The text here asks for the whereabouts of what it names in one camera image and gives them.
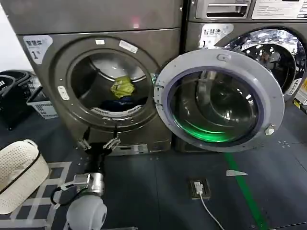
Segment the white cable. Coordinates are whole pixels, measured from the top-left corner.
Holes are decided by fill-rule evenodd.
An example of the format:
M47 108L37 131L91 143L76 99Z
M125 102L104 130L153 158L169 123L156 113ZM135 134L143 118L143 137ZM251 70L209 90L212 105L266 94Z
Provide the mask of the white cable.
M200 195L200 198L201 198L201 202L202 202L202 205L205 207L206 211L209 213L209 215L212 217L212 219L217 223L217 225L220 227L221 230L225 230L222 225L220 224L220 222L214 217L214 215L212 215L212 213L208 210L207 206L205 205L203 199L202 199L202 196L201 194Z

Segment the laundry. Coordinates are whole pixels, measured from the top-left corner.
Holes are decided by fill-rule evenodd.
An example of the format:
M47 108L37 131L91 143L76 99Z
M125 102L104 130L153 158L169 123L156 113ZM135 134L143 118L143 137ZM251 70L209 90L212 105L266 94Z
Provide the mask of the laundry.
M131 96L123 96L118 100L103 101L100 105L100 108L111 112L123 112L138 105L144 105L146 101L147 97L134 100Z
M111 91L117 98L131 96L134 89L134 85L131 83L131 79L129 76L122 76L116 78L114 84L111 87Z

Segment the floor outlet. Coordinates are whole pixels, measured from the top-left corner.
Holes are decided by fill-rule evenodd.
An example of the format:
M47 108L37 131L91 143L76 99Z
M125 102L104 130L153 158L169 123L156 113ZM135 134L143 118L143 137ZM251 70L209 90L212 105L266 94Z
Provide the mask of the floor outlet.
M202 198L203 199L209 199L211 196L209 183L206 178L196 178L196 179L189 179L189 196L191 199L200 199L200 195L196 193L194 182L200 182L203 184L203 193Z

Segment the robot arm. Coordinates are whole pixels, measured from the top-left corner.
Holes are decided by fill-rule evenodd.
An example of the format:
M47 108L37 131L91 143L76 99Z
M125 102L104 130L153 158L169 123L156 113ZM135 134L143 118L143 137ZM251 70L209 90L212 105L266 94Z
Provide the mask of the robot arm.
M89 162L84 174L74 176L72 182L65 183L56 188L51 195L51 202L54 208L69 205L66 219L72 230L99 230L103 226L107 207L101 196L104 193L105 184L103 181L105 175L105 157L120 143L115 132L114 138L108 143L88 144L85 139L85 152L89 155ZM56 191L65 191L71 187L77 187L78 193L65 204L57 204L53 200Z

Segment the black basket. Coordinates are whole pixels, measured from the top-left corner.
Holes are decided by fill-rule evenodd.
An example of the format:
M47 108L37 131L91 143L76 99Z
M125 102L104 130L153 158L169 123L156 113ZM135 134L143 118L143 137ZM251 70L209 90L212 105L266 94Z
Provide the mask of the black basket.
M8 130L16 127L33 111L26 104L31 96L28 87L31 76L21 70L0 72L0 120Z

